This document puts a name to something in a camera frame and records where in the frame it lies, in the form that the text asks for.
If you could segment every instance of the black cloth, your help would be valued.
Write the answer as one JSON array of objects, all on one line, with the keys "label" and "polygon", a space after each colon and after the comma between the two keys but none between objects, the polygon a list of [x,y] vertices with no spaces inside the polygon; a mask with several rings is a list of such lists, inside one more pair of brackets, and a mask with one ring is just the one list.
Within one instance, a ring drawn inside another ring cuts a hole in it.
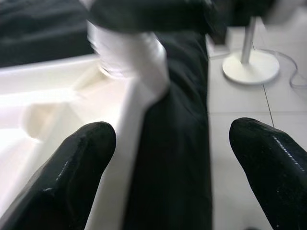
[{"label": "black cloth", "polygon": [[66,138],[0,218],[1,230],[82,230],[116,146],[113,127],[96,122]]},{"label": "black cloth", "polygon": [[227,26],[247,26],[276,0],[93,0],[89,20],[123,32],[193,30],[225,42]]},{"label": "black cloth", "polygon": [[159,34],[169,93],[146,113],[124,230],[211,230],[208,59],[198,33]]},{"label": "black cloth", "polygon": [[250,118],[234,121],[229,139],[272,228],[307,229],[307,152],[286,133]]}]

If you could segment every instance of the tile grout line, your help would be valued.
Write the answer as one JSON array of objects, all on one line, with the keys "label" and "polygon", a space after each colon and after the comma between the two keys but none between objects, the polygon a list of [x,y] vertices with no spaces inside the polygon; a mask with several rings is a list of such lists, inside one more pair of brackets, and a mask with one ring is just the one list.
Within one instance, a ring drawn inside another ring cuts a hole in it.
[{"label": "tile grout line", "polygon": [[267,115],[268,112],[258,112],[258,111],[237,111],[237,112],[208,112],[208,115]]},{"label": "tile grout line", "polygon": [[268,108],[269,108],[269,112],[270,112],[271,121],[272,121],[273,127],[275,128],[274,121],[273,121],[273,117],[272,117],[271,108],[270,108],[270,105],[269,105],[269,100],[268,100],[267,92],[265,91],[264,85],[262,85],[262,86],[263,86],[265,98],[267,99],[267,104],[268,104]]}]

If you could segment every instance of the white plastic tray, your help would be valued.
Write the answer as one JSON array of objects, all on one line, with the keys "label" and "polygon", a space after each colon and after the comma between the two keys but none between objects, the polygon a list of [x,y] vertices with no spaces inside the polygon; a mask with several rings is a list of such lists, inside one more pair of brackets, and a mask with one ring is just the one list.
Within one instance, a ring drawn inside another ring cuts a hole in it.
[{"label": "white plastic tray", "polygon": [[82,125],[117,129],[129,80],[99,72],[97,56],[0,69],[0,216],[33,173]]}]

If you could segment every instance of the white surface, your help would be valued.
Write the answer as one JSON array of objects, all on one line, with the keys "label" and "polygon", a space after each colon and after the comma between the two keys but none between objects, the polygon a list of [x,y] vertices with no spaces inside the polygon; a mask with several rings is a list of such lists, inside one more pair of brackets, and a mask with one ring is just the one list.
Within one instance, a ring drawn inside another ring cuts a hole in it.
[{"label": "white surface", "polygon": [[164,58],[154,33],[123,34],[88,22],[88,38],[99,55],[99,67],[112,78],[135,77],[141,69]]},{"label": "white surface", "polygon": [[72,115],[65,121],[62,113],[68,114],[65,102],[77,98],[73,84],[95,60],[84,56],[0,70],[0,216],[38,167],[82,124]]},{"label": "white surface", "polygon": [[247,227],[271,230],[229,143],[231,123],[241,117],[251,117],[272,125],[269,113],[225,113],[209,116],[213,226],[215,230],[244,230]]},{"label": "white surface", "polygon": [[223,58],[210,61],[209,113],[269,112],[263,86],[244,86],[227,80],[222,63]]},{"label": "white surface", "polygon": [[[307,76],[307,12],[298,10],[286,25],[268,27],[259,24],[255,48],[284,52],[298,63],[299,72]],[[214,229],[243,230],[258,227],[271,230],[247,179],[229,145],[230,124],[239,117],[251,117],[271,125],[268,105],[276,128],[287,132],[307,150],[307,89],[294,90],[289,85],[293,64],[278,58],[280,76],[263,86],[241,86],[223,77],[223,58],[211,60],[209,75],[209,121],[211,124],[211,158],[214,191]]]},{"label": "white surface", "polygon": [[242,53],[235,52],[223,62],[225,76],[237,83],[246,85],[263,84],[273,80],[279,72],[279,62],[275,56],[252,50],[249,63],[241,63]]},{"label": "white surface", "polygon": [[[306,78],[305,81],[302,81],[299,76],[296,76],[295,83],[307,84],[307,42],[287,44],[285,46],[270,46],[270,49],[283,52],[292,57],[298,64],[300,74]],[[294,65],[283,57],[278,57],[278,59],[281,65],[280,76],[264,86],[271,111],[307,112],[307,90],[293,89],[289,85],[290,76],[295,70]]]}]

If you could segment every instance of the tiled floor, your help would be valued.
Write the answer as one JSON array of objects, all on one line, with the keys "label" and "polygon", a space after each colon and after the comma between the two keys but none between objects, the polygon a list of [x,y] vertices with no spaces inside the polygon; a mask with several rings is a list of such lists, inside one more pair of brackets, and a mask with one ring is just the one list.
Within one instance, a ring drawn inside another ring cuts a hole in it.
[{"label": "tiled floor", "polygon": [[[257,24],[254,47],[272,49],[292,57],[307,78],[307,11],[299,10],[285,26]],[[222,74],[223,54],[241,48],[244,29],[231,31],[228,48],[209,46],[209,118],[213,163],[214,229],[244,230],[257,227],[272,230],[228,139],[232,121],[251,117],[288,133],[307,150],[307,89],[293,89],[289,79],[295,67],[278,57],[281,72],[277,79],[261,86],[232,83]]]}]

